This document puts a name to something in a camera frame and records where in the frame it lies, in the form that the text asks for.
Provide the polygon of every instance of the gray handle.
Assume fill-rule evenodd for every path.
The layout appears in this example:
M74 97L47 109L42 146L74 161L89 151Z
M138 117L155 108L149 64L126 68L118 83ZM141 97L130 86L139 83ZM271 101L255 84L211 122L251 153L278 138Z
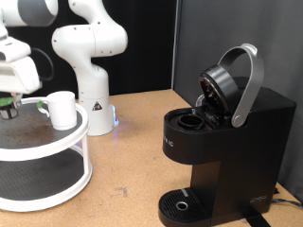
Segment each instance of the gray handle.
M254 104L264 79L264 64L261 56L258 54L258 50L251 44L242 44L228 50L219 61L219 65L228 71L233 61L245 53L248 54L251 62L251 73L240 103L232 117L231 123L235 128L244 124Z

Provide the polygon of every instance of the black coffee maker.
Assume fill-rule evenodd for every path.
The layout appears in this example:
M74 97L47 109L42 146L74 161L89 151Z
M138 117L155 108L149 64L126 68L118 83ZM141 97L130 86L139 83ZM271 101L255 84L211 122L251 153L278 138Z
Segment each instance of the black coffee maker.
M243 86L227 72L242 54L251 62ZM254 46L232 48L201 74L196 107L165 115L164 153L193 167L190 187L161 198L164 225L214 226L269 211L295 103L261 88L263 75Z

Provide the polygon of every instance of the table surface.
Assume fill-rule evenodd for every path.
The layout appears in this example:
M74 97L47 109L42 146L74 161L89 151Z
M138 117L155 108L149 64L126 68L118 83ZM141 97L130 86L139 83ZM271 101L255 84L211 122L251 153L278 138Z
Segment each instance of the table surface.
M189 187L191 166L167 158L162 151L163 117L189 105L172 90L111 96L119 126L89 138L91 182L73 199L36 212L0 212L8 226L163 226L158 218L162 195ZM281 185L282 198L296 201ZM264 217L275 227L303 226L303 210L276 203ZM222 227L249 227L244 220Z

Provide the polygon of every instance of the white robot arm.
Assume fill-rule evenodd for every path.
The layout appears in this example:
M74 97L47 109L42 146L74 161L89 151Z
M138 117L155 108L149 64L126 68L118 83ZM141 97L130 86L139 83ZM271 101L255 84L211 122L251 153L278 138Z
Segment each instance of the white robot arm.
M22 94L41 86L29 45L9 37L6 26L49 26L57 13L57 0L0 0L0 92L13 95L11 107L0 105L2 117L16 116Z
M74 69L80 105L88 112L89 135L102 135L114 128L114 107L109 101L107 72L91 58L124 52L128 37L106 12L101 0L69 0L69 7L90 25L64 26L52 37L55 52Z

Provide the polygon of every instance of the white cup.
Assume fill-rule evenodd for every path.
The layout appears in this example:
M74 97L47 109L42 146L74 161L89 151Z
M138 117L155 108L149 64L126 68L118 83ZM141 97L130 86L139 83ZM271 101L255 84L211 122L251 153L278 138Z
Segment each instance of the white cup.
M77 112L75 94L72 92L56 92L48 95L46 99L38 102L38 110L50 116L51 124L55 130L66 131L77 125ZM41 107L47 103L48 111Z

